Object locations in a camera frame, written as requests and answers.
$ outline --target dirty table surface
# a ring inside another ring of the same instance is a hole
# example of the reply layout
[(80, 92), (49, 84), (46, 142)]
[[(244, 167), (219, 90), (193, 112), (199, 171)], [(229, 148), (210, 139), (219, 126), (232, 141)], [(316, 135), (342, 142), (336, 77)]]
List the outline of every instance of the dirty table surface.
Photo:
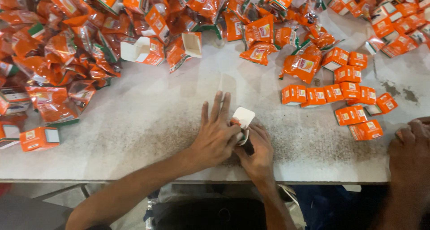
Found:
[[(370, 37), (369, 24), (328, 9), (322, 24), (353, 51)], [(430, 55), (425, 46), (389, 59), (380, 52), (362, 72), (362, 85), (389, 92), (399, 107), (374, 117), (384, 137), (356, 142), (338, 126), (333, 110), (344, 102), (302, 109), (280, 102), (280, 90), (305, 84), (288, 75), (279, 80), (285, 56), (293, 48), (269, 56), (262, 66), (239, 58), (241, 41), (213, 46), (214, 34), (203, 34), (203, 58), (192, 58), (169, 75), (168, 65), (153, 67), (124, 62), (122, 77), (99, 90), (78, 124), (61, 128), (62, 145), (23, 153), (18, 145), (0, 152), (0, 181), (110, 181), (188, 147), (196, 137), (203, 101), (217, 90), (232, 93), (230, 113), (243, 106), (256, 114), (272, 136), (278, 181), (386, 182), (387, 145), (395, 131), (411, 119), (430, 114)], [(321, 69), (310, 86), (333, 83)], [(29, 112), (27, 129), (41, 125)], [(221, 166), (180, 178), (183, 181), (247, 181), (236, 156)]]

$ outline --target floor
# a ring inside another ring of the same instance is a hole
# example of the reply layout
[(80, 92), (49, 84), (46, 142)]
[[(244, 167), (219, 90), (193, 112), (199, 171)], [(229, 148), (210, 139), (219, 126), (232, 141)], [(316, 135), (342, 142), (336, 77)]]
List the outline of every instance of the floor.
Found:
[[(29, 198), (35, 198), (59, 189), (63, 189), (72, 186), (72, 183), (15, 183), (12, 186), (11, 194), (25, 196)], [(94, 194), (102, 189), (105, 184), (87, 184), (85, 187), (88, 193)], [(360, 191), (360, 186), (345, 186), (349, 191)], [(80, 189), (73, 189), (71, 191), (56, 195), (52, 198), (45, 200), (57, 205), (63, 205), (70, 208), (74, 208), (85, 199)], [(148, 200), (145, 199), (139, 203), (132, 211), (127, 213), (125, 216), (120, 218), (114, 224), (112, 224), (113, 230), (145, 230), (145, 222), (143, 222), (143, 216), (145, 214), (148, 205)], [(291, 217), (298, 229), (304, 229), (306, 223), (303, 220), (303, 215), (300, 208), (291, 203), (286, 203)]]

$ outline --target pile of packets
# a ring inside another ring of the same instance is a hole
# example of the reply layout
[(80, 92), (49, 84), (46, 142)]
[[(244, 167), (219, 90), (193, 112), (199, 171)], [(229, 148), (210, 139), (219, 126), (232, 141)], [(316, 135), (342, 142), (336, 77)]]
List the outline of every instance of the pile of packets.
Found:
[[(0, 0), (0, 149), (19, 142), (23, 151), (59, 145), (57, 127), (78, 122), (96, 90), (121, 77), (121, 61), (159, 65), (166, 60), (173, 73), (192, 57), (202, 57), (201, 32), (206, 30), (223, 41), (242, 40), (245, 51), (239, 57), (261, 65), (286, 45), (297, 48), (286, 58), (280, 79), (287, 74), (310, 83), (321, 66), (335, 72), (339, 88), (334, 85), (333, 90), (341, 94), (322, 88), (305, 93), (291, 85), (283, 102), (301, 96), (291, 102), (311, 107), (333, 97), (351, 105), (365, 103), (371, 114), (386, 113), (394, 100), (382, 95), (366, 101), (371, 88), (360, 87), (357, 78), (367, 55), (382, 50), (394, 57), (428, 43), (429, 3), (331, 0), (329, 7), (337, 13), (351, 12), (374, 28), (363, 51), (349, 54), (321, 26), (318, 13), (326, 9), (324, 0)], [(300, 28), (305, 30), (301, 45)], [(20, 133), (31, 104), (46, 127)], [(361, 107), (354, 108), (352, 121), (339, 112), (340, 124), (366, 121)], [(357, 127), (358, 139), (364, 126), (352, 127)]]

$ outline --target person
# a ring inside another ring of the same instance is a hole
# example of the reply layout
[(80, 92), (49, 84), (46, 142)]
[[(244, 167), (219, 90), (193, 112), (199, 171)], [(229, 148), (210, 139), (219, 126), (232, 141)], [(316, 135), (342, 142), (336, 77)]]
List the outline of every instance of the person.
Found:
[[(155, 229), (295, 230), (292, 218), (277, 192), (271, 137), (263, 126), (250, 125), (249, 140), (254, 146), (254, 154), (248, 156), (241, 147), (235, 146), (242, 135), (240, 126), (230, 126), (228, 123), (230, 100), (230, 93), (226, 93), (223, 100), (223, 93), (218, 91), (210, 116), (209, 104), (205, 101), (200, 131), (189, 148), (139, 169), (91, 195), (74, 209), (66, 230), (109, 230), (113, 222), (153, 191), (179, 177), (214, 167), (233, 152), (239, 156), (242, 167), (261, 194), (262, 203), (255, 199), (222, 198), (160, 204), (159, 215), (155, 216), (158, 218)], [(430, 117), (418, 118), (409, 124), (410, 128), (401, 130), (403, 140), (394, 139), (389, 146), (391, 182), (387, 196), (383, 196), (381, 208), (375, 206), (378, 214), (371, 217), (372, 224), (362, 229), (410, 230), (419, 227), (430, 190), (430, 133), (427, 128)], [(319, 205), (315, 202), (321, 199), (309, 197), (310, 194), (322, 196), (321, 192), (327, 190), (319, 188), (318, 192), (310, 193), (309, 190), (296, 188), (298, 200), (303, 202), (300, 207), (303, 207), (308, 229), (354, 229), (339, 227), (339, 221), (333, 221), (336, 214), (331, 211), (319, 211), (319, 214), (325, 214), (322, 221), (309, 219), (312, 217), (309, 211), (314, 210), (315, 205)], [(327, 202), (326, 198), (322, 199), (320, 202)], [(346, 211), (341, 212), (337, 216), (345, 219), (348, 216)], [(350, 216), (349, 222), (353, 222), (352, 219), (358, 215)]]

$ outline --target orange plastic pouch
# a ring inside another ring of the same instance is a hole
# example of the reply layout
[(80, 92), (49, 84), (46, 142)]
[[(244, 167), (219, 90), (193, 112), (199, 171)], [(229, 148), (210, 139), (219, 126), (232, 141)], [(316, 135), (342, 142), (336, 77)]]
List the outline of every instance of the orange plastic pouch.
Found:
[(269, 63), (267, 56), (277, 51), (276, 47), (272, 44), (257, 42), (249, 50), (242, 52), (239, 57), (250, 62), (267, 66)]
[(95, 94), (93, 83), (94, 80), (82, 80), (73, 82), (70, 85), (69, 97), (75, 103), (80, 113), (85, 110), (92, 96)]
[(242, 39), (245, 43), (245, 50), (256, 42), (274, 43), (273, 15), (258, 19), (248, 25), (242, 26)]
[(212, 24), (215, 24), (225, 1), (226, 0), (188, 0), (187, 5), (193, 11), (196, 11), (203, 17), (210, 19)]
[(67, 96), (66, 87), (29, 86), (25, 89), (47, 125), (61, 126), (79, 121)]
[(223, 12), (222, 14), (227, 24), (227, 41), (242, 39), (241, 25), (243, 23), (233, 12)]
[(315, 55), (290, 55), (284, 61), (284, 74), (298, 77), (310, 84), (314, 75), (320, 70), (321, 57)]

